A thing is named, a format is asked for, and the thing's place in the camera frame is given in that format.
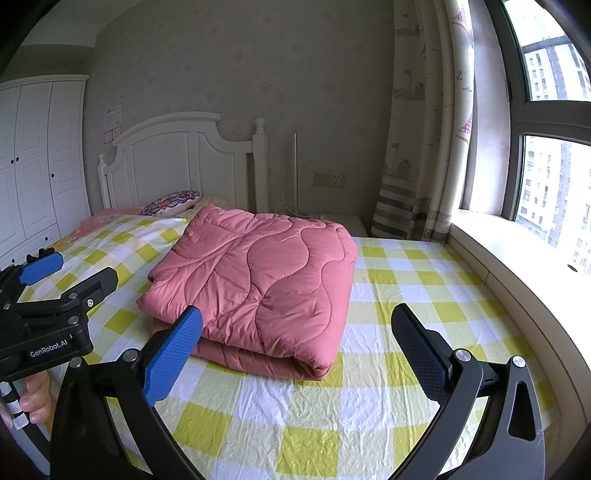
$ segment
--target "blue gripper pad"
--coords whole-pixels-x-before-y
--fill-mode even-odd
[[[146,367],[144,396],[151,407],[170,393],[187,358],[201,338],[202,330],[201,312],[195,307],[187,307]]]
[[[392,312],[392,333],[425,395],[440,404],[445,402],[449,395],[450,363],[431,340],[433,332],[401,303]]]
[[[52,273],[58,272],[64,266],[64,259],[61,254],[54,252],[46,257],[35,260],[33,263],[25,264],[22,267],[21,276],[18,281],[21,285],[34,285]]]

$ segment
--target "wardrobe door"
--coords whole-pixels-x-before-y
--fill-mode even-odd
[[[82,166],[82,82],[54,82],[49,107],[51,194],[62,237],[90,216]]]
[[[0,257],[25,241],[14,174],[14,129],[20,91],[20,87],[0,90]]]
[[[51,83],[21,87],[14,154],[18,204],[27,238],[56,222],[47,164]]]

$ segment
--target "wallpaper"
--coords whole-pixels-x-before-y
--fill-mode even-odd
[[[220,133],[269,135],[271,207],[293,199],[298,133],[301,211],[370,220],[392,100],[391,0],[145,0],[105,27],[83,70],[83,145],[90,208],[102,207],[96,165],[108,108],[123,130],[175,111],[222,114]],[[345,187],[313,187],[313,171],[342,171]]]

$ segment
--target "white wooden headboard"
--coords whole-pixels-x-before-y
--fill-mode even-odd
[[[252,141],[230,142],[217,130],[221,117],[207,112],[168,113],[123,132],[113,140],[117,154],[111,165],[99,155],[104,207],[143,207],[172,192],[198,190],[248,210],[246,154],[252,153],[256,212],[268,212],[265,120],[255,120]]]

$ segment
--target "bedpost finial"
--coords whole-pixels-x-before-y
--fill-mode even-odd
[[[256,125],[255,135],[265,133],[265,119],[264,118],[257,118],[255,120],[255,125]]]

